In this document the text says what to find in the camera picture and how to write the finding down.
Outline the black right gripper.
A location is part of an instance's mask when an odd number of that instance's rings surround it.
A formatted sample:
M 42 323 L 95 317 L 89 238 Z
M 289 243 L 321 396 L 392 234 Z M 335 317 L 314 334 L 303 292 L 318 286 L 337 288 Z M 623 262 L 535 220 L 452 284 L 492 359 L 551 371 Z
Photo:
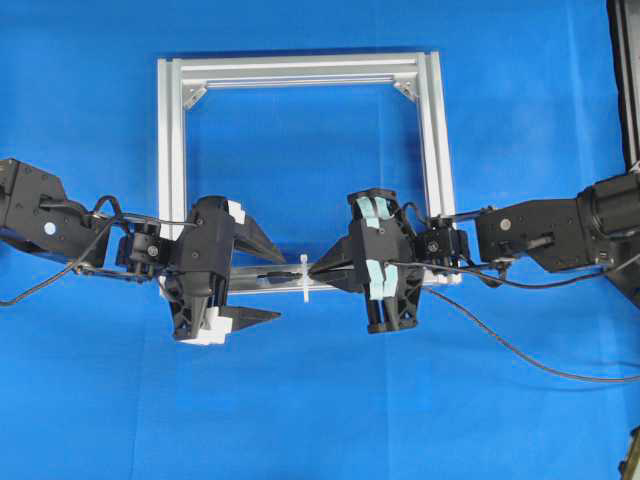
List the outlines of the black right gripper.
M 347 201 L 353 216 L 349 236 L 313 264 L 310 277 L 342 291 L 364 292 L 370 334 L 416 327 L 424 273 L 396 193 L 372 188 Z

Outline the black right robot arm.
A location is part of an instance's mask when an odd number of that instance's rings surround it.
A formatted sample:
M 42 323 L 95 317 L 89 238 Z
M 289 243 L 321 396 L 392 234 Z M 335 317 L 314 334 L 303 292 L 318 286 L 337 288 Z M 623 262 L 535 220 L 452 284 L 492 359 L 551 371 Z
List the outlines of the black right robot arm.
M 639 302 L 639 176 L 615 176 L 570 199 L 531 200 L 501 209 L 439 215 L 413 229 L 392 190 L 348 197 L 352 220 L 311 267 L 255 270 L 253 287 L 311 280 L 365 297 L 371 334 L 411 329 L 426 273 L 468 273 L 507 284 L 522 256 L 549 273 L 594 267 Z

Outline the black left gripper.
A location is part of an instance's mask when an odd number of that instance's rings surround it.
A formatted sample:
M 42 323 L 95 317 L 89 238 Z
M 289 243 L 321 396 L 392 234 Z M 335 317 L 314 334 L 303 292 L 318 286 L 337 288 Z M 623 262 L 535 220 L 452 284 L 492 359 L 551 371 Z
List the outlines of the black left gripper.
M 229 213 L 225 197 L 200 198 L 170 256 L 169 294 L 173 337 L 195 345 L 222 344 L 232 332 L 278 318 L 281 313 L 226 306 L 233 248 L 275 264 L 286 262 L 256 221 Z

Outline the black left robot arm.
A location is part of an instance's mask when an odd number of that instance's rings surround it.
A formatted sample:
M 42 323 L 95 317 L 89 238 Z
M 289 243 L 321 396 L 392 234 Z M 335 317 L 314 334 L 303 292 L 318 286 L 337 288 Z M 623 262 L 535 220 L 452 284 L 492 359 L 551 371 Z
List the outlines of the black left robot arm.
M 123 212 L 113 196 L 87 210 L 67 198 L 55 175 L 13 158 L 1 162 L 2 241 L 79 275 L 157 281 L 169 302 L 175 340 L 222 344 L 231 332 L 277 318 L 272 311 L 227 303 L 234 251 L 284 260 L 239 203 L 200 198 L 175 240 L 162 237 L 164 224 Z

